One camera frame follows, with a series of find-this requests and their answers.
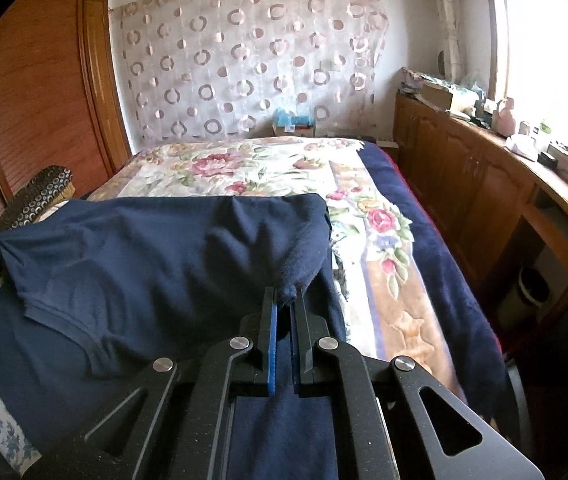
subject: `plastic bag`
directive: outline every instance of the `plastic bag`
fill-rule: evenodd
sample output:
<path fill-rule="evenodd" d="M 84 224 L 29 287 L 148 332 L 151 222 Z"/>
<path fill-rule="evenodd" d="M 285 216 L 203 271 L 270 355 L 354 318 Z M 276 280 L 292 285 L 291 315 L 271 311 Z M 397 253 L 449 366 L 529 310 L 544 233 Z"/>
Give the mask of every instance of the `plastic bag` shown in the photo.
<path fill-rule="evenodd" d="M 477 93 L 477 95 L 480 96 L 480 101 L 484 101 L 486 98 L 486 89 L 488 88 L 488 85 L 482 79 L 479 70 L 473 70 L 471 73 L 466 74 L 460 82 L 460 86 Z"/>

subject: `white curtain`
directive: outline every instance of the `white curtain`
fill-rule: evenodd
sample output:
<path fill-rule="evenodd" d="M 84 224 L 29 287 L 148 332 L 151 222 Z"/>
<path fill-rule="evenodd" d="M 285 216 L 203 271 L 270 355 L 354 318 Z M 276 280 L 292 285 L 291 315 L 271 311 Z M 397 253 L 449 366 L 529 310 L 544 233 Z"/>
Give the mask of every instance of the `white curtain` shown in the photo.
<path fill-rule="evenodd" d="M 459 23 L 461 13 L 459 0 L 435 0 L 440 16 L 440 25 L 444 37 L 445 77 L 453 83 L 459 83 L 464 76 L 464 60 L 459 50 Z"/>
<path fill-rule="evenodd" d="M 139 0 L 113 12 L 140 148 L 262 136 L 278 107 L 325 134 L 368 126 L 380 0 Z"/>

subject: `navy blue t-shirt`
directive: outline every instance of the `navy blue t-shirt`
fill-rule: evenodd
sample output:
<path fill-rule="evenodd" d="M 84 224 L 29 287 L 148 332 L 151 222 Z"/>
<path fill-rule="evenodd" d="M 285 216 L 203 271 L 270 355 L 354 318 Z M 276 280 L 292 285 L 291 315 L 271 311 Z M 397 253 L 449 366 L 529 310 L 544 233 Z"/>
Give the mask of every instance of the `navy blue t-shirt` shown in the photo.
<path fill-rule="evenodd" d="M 71 201 L 0 234 L 0 396 L 42 452 L 157 357 L 202 356 L 259 312 L 305 291 L 344 338 L 330 221 L 315 194 Z M 292 392 L 288 337 L 277 391 L 239 399 L 230 478 L 336 478 L 328 399 Z"/>

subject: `window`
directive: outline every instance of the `window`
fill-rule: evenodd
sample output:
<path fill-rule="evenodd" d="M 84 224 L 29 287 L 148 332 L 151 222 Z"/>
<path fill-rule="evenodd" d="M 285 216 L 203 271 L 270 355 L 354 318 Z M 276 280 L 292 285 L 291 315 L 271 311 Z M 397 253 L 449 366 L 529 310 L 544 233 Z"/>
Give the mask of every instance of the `window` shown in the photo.
<path fill-rule="evenodd" d="M 568 0 L 504 0 L 506 94 L 518 121 L 544 121 L 568 147 Z"/>

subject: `pillow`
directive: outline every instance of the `pillow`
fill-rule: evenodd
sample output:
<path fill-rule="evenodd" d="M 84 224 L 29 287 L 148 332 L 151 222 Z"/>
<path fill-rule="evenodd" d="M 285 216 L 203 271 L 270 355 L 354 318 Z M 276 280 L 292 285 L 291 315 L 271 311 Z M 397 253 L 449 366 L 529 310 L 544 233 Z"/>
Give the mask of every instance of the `pillow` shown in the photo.
<path fill-rule="evenodd" d="M 37 173 L 6 205 L 0 216 L 0 231 L 37 221 L 51 207 L 70 199 L 75 188 L 72 173 L 63 166 L 48 166 Z"/>

